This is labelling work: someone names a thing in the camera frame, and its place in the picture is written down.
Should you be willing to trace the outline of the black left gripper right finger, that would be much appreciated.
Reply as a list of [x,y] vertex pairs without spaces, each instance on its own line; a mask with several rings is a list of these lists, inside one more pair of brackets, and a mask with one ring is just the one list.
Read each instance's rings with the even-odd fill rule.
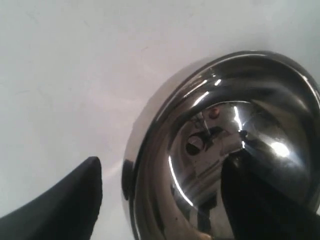
[[238,240],[317,240],[320,237],[320,146],[225,145],[221,191]]

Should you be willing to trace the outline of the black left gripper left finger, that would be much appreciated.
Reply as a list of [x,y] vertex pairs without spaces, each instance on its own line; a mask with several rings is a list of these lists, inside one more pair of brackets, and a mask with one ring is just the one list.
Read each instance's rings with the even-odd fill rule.
[[1,217],[2,240],[89,240],[102,204],[102,165],[83,161],[52,188]]

